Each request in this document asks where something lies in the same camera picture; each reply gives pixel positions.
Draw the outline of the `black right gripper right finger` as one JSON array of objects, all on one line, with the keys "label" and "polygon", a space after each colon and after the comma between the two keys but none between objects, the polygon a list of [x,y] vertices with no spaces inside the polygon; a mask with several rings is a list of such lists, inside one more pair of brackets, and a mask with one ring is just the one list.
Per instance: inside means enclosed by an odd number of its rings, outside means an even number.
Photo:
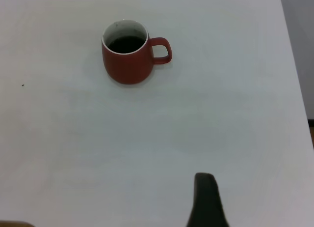
[{"label": "black right gripper right finger", "polygon": [[188,227],[227,227],[218,184],[210,173],[194,176],[193,206]]}]

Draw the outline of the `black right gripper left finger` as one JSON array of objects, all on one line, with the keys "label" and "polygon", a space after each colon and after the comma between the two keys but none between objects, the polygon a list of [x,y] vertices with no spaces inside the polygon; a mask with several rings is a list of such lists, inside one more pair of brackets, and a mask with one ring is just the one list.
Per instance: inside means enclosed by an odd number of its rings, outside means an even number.
[{"label": "black right gripper left finger", "polygon": [[34,225],[22,221],[0,221],[0,227],[34,227]]}]

